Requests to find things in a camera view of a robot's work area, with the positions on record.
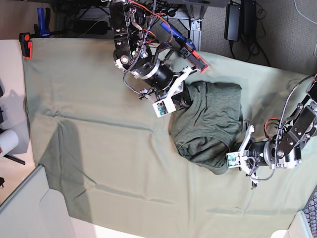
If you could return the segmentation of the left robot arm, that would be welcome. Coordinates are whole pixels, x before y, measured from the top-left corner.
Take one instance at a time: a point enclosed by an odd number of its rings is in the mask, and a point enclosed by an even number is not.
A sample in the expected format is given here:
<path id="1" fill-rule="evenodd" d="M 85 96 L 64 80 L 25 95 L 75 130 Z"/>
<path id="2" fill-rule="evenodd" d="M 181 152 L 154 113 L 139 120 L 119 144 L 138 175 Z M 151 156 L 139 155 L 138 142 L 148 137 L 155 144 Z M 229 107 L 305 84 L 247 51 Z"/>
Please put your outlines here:
<path id="1" fill-rule="evenodd" d="M 309 76 L 300 82 L 308 79 L 311 82 L 306 96 L 291 116 L 283 121 L 277 118 L 266 121 L 266 140 L 255 141 L 252 138 L 255 128 L 246 123 L 245 136 L 238 149 L 226 154 L 229 168 L 239 168 L 250 176 L 260 166 L 292 169 L 301 163 L 301 150 L 317 135 L 317 76 Z"/>

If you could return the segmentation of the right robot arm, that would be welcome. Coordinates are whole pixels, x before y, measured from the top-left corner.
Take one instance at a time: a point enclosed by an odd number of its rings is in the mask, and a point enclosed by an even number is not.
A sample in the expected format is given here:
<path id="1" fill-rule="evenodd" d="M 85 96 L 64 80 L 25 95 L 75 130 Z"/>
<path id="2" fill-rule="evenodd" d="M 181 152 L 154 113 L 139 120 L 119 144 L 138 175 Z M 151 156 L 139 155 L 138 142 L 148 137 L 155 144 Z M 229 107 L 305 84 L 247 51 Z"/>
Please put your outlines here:
<path id="1" fill-rule="evenodd" d="M 160 43 L 152 51 L 155 36 L 150 33 L 155 18 L 162 19 L 157 1 L 152 8 L 134 0 L 113 0 L 109 6 L 110 25 L 114 33 L 113 58 L 123 72 L 124 84 L 140 99 L 152 102 L 170 97 L 175 106 L 191 105 L 184 72 L 175 72 L 169 58 L 174 53 L 171 40 Z"/>

